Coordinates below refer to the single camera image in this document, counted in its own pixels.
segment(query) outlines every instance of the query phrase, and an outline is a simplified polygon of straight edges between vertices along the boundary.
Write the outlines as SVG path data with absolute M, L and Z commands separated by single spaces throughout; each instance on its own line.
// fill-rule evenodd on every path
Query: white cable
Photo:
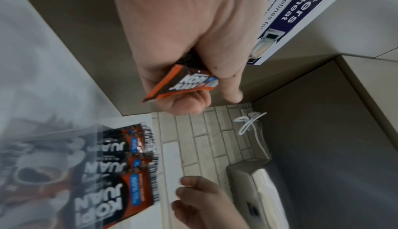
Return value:
M 249 118 L 247 116 L 241 116 L 238 117 L 236 119 L 234 119 L 234 122 L 244 122 L 245 124 L 240 128 L 238 134 L 239 135 L 243 135 L 250 126 L 253 127 L 254 129 L 254 135 L 256 136 L 256 140 L 258 145 L 260 146 L 262 152 L 264 152 L 265 156 L 267 157 L 267 159 L 269 159 L 268 153 L 265 151 L 264 147 L 265 146 L 265 140 L 264 137 L 262 136 L 262 125 L 261 122 L 258 120 L 261 116 L 266 115 L 267 112 L 264 113 L 260 113 L 260 112 L 254 112 L 254 115 Z M 258 135 L 257 135 L 257 127 L 254 125 L 255 122 L 258 122 L 260 124 L 260 132 L 261 132 L 261 138 L 262 138 L 262 143 L 260 142 L 260 140 L 258 139 Z

